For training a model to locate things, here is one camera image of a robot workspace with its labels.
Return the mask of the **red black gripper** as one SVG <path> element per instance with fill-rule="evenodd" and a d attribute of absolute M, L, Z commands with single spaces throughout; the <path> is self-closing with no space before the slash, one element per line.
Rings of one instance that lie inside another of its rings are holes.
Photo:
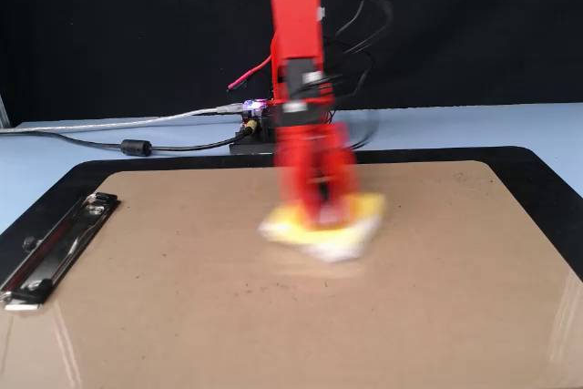
<path fill-rule="evenodd" d="M 309 229 L 341 227 L 353 217 L 353 152 L 340 123 L 323 124 L 333 98 L 271 101 L 276 129 L 275 164 L 284 206 L 296 208 Z M 318 188 L 314 141 L 318 140 Z"/>

